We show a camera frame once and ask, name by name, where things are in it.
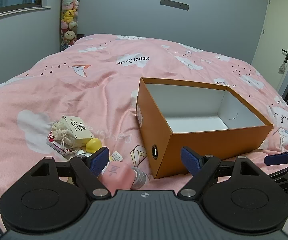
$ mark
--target pink bedspread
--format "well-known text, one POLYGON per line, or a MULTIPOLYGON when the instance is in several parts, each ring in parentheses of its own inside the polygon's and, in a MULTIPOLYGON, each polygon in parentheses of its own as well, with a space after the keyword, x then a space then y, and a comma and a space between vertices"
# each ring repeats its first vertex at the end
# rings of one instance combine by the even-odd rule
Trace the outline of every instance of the pink bedspread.
POLYGON ((150 175, 135 116, 140 77, 230 86, 274 123, 262 150, 246 156, 268 174, 288 166, 263 163, 288 150, 288 106, 251 65, 175 42, 97 34, 0 85, 0 196, 45 156, 65 160, 46 145, 51 122, 64 114, 81 117, 111 153, 148 173, 145 189, 177 192, 191 175, 150 175))

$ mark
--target yellow egg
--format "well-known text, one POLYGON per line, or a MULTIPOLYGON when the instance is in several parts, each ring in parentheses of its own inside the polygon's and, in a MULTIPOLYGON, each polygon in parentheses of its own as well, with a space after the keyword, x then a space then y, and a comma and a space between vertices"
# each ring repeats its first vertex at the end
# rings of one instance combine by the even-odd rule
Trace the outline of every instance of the yellow egg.
POLYGON ((93 139, 89 140, 85 146, 86 151, 88 153, 94 153, 102 147, 103 147, 102 142, 98 138, 93 138, 93 139))

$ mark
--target black door handle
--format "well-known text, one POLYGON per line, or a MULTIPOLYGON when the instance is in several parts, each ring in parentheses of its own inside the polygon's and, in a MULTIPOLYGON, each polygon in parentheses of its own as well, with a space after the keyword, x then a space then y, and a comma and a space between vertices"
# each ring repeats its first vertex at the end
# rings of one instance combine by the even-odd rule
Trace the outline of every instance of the black door handle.
POLYGON ((282 49, 282 51, 284 51, 286 53, 284 63, 287 63, 288 62, 288 51, 286 51, 284 49, 282 49))

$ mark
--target orange box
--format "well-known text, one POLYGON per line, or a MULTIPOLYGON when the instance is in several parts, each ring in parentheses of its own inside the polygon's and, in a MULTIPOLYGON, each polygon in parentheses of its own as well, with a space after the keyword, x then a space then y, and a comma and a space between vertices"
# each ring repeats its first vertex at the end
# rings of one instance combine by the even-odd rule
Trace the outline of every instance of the orange box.
POLYGON ((141 78, 136 116, 155 179, 188 173, 183 146, 225 160, 259 148, 273 128, 233 89, 184 80, 141 78))

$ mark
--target gray gripper base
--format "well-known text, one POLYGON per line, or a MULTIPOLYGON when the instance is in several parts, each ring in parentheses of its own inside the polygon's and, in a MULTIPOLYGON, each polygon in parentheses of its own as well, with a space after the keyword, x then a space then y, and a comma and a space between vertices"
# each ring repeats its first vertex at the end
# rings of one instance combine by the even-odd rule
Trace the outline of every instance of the gray gripper base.
POLYGON ((173 191, 119 190, 95 201, 77 223, 46 235, 7 232, 2 240, 288 240, 282 231, 262 236, 237 235, 214 225, 193 201, 173 191))

